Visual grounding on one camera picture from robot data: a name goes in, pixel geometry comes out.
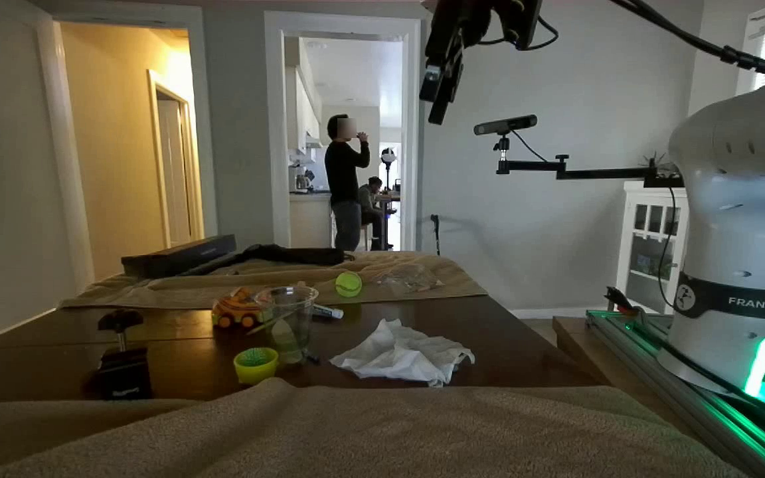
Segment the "ceiling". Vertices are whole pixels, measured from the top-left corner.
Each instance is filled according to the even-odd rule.
[[[379,125],[401,126],[401,41],[303,37],[300,48],[320,102],[379,105]]]

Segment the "white paper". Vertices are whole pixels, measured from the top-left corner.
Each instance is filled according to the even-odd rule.
[[[472,349],[446,336],[428,336],[401,320],[379,320],[376,330],[355,347],[334,355],[328,363],[355,376],[411,379],[428,385],[448,385],[456,363]]]

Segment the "door frame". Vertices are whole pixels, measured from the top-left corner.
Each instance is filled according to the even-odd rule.
[[[272,242],[290,245],[290,171],[284,152],[286,97],[284,97],[284,37],[340,35],[340,37],[379,37],[404,41],[404,249],[417,246],[417,160],[419,160],[419,17],[385,16],[326,16],[266,11],[266,73],[269,73],[269,134],[270,134],[270,203]]]
[[[59,21],[85,23],[125,23],[125,27],[178,27],[189,28],[190,72],[193,72],[193,110],[195,110],[195,157],[201,191],[205,237],[218,233],[218,191],[214,157],[207,96],[207,51],[201,7],[190,6],[148,6],[148,2],[52,2],[44,7],[49,21],[37,35],[40,61],[44,65],[49,130],[56,142],[59,183],[67,203],[67,238],[73,268],[73,284],[93,284],[93,252],[87,230],[87,209],[72,120],[68,76],[64,63],[64,37]]]
[[[184,138],[184,148],[185,148],[185,191],[189,191],[189,226],[190,233],[195,238],[201,238],[201,181],[198,171],[193,166],[198,166],[198,157],[195,157],[195,138],[190,130],[190,100],[185,96],[180,96],[178,91],[173,91],[170,81],[161,80],[158,72],[148,68],[146,72],[146,81],[148,81],[148,109],[150,109],[150,134],[153,134],[153,161],[157,161],[157,171],[158,171],[158,198],[161,198],[161,226],[164,226],[164,246],[173,246],[170,237],[170,198],[166,198],[166,174],[164,174],[164,142],[161,142],[161,114],[158,114],[158,96],[173,97],[174,102],[180,102],[184,120],[185,120],[185,138]]]

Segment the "dark shirt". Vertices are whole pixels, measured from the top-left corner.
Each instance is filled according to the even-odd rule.
[[[328,174],[328,203],[357,202],[357,181],[355,166],[365,166],[372,161],[372,148],[360,140],[360,153],[355,153],[347,142],[328,142],[326,148],[326,174]]]

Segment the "white robot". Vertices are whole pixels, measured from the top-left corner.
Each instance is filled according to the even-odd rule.
[[[643,0],[614,2],[664,23]],[[462,48],[486,35],[488,7],[498,12],[504,40],[527,51],[542,21],[539,0],[441,0],[425,48],[431,122],[442,120],[462,73]],[[724,48],[721,59],[765,68],[739,51]],[[765,403],[765,88],[692,114],[674,130],[670,153],[684,181],[690,233],[658,363],[707,389]]]

